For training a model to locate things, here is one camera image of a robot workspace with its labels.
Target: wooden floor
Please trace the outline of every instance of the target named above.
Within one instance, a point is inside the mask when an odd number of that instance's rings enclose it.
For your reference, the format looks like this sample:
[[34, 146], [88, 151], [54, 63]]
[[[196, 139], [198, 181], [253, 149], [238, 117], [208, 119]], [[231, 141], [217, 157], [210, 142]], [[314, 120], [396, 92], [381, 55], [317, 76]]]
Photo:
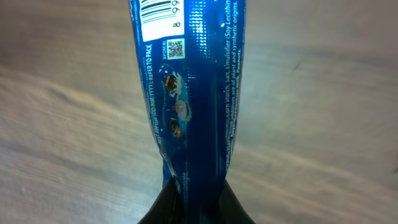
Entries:
[[[0, 223], [136, 223], [161, 158], [129, 5], [0, 0]], [[397, 1], [248, 0], [228, 181], [256, 223], [398, 222]]]

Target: plastic packaging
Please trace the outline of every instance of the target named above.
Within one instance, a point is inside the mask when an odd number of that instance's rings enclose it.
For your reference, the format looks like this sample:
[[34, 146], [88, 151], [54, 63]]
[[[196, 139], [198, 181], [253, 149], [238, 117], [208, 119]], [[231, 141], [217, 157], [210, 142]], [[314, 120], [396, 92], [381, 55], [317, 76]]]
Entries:
[[154, 139], [184, 211], [200, 220], [220, 197], [233, 153], [245, 0], [131, 0]]

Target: wood grain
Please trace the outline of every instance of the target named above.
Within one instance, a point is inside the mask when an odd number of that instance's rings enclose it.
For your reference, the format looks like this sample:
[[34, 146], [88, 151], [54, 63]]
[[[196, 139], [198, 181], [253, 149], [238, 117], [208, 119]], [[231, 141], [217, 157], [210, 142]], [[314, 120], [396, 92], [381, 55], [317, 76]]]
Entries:
[[[248, 1], [228, 174], [256, 223], [397, 223], [398, 3]], [[136, 223], [162, 181], [128, 3], [0, 1], [0, 223]]]

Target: blue wrapper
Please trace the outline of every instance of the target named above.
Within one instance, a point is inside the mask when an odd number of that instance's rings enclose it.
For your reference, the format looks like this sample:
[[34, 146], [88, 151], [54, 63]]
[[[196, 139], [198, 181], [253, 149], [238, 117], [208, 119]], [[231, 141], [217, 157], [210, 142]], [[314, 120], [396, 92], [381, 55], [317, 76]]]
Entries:
[[231, 162], [245, 0], [131, 0], [149, 122], [188, 216], [214, 205]]

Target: wooden table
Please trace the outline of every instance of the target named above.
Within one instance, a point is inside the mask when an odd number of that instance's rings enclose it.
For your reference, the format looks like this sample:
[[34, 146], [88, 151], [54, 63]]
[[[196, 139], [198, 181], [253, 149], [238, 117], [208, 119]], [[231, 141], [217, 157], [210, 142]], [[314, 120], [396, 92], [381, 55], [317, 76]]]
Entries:
[[[398, 222], [397, 1], [249, 0], [228, 181], [257, 223]], [[161, 188], [127, 1], [0, 1], [0, 223], [136, 223]]]

